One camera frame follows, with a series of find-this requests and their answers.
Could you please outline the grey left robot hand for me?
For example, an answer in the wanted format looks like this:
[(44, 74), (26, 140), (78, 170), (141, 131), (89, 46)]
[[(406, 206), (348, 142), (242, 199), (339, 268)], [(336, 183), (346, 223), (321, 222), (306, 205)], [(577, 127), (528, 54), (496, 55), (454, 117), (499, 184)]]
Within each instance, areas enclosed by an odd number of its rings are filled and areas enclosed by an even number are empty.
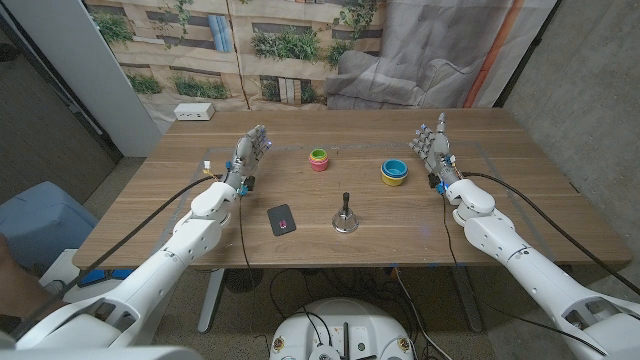
[(224, 183), (238, 190), (248, 177), (254, 175), (271, 144), (264, 125), (249, 130), (236, 144)]

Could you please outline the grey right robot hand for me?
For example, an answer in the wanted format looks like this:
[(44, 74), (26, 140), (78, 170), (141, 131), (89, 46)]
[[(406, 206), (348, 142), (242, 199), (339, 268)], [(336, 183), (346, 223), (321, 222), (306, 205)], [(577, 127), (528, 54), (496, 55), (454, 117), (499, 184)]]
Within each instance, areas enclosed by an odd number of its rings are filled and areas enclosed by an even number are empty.
[(434, 130), (422, 124), (421, 128), (416, 131), (414, 139), (408, 143), (409, 147), (424, 162), (429, 180), (434, 187), (438, 184), (448, 187), (461, 179), (461, 175), (454, 169), (445, 128), (446, 114), (442, 112)]

